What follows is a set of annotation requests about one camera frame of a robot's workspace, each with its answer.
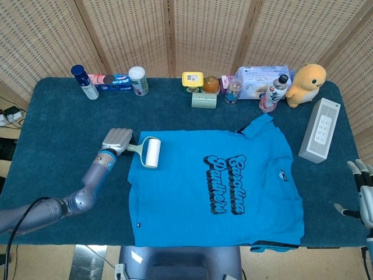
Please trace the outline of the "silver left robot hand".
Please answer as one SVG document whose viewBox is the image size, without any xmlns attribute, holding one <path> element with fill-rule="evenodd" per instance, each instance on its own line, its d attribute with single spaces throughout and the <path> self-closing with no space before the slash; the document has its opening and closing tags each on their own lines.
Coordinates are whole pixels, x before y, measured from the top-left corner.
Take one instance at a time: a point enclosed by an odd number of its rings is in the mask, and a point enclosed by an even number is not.
<svg viewBox="0 0 373 280">
<path fill-rule="evenodd" d="M 128 147 L 133 135 L 132 129 L 112 128 L 103 140 L 102 149 L 110 150 L 116 156 L 121 155 Z"/>
</svg>

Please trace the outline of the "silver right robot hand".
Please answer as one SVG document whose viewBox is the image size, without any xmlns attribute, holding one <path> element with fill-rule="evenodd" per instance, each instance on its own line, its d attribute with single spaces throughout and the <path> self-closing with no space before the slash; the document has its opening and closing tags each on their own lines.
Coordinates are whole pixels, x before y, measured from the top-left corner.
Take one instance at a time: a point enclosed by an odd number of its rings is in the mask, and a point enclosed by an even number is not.
<svg viewBox="0 0 373 280">
<path fill-rule="evenodd" d="M 347 161 L 356 183 L 359 210 L 352 211 L 334 203 L 334 208 L 343 216 L 361 219 L 363 225 L 372 230 L 372 165 L 365 164 L 362 160 Z"/>
</svg>

